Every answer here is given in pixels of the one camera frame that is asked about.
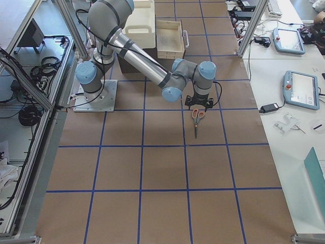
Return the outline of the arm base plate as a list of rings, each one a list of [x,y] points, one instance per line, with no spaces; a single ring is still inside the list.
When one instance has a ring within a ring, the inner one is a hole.
[[[75,112],[114,112],[115,99],[117,93],[117,80],[101,80],[104,87],[94,94],[85,93],[82,86],[79,85],[73,110]]]

